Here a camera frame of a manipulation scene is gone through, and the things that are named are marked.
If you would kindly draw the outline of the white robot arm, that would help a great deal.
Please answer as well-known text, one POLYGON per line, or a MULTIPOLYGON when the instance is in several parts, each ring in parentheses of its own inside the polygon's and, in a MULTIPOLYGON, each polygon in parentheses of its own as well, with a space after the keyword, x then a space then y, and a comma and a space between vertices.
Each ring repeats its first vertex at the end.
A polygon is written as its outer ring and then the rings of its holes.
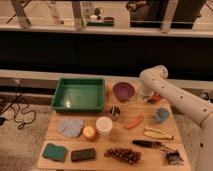
POLYGON ((151 98, 159 93, 202 129, 195 171, 213 171, 213 104, 169 83, 167 77, 163 65, 143 70, 139 76, 140 94, 151 98))

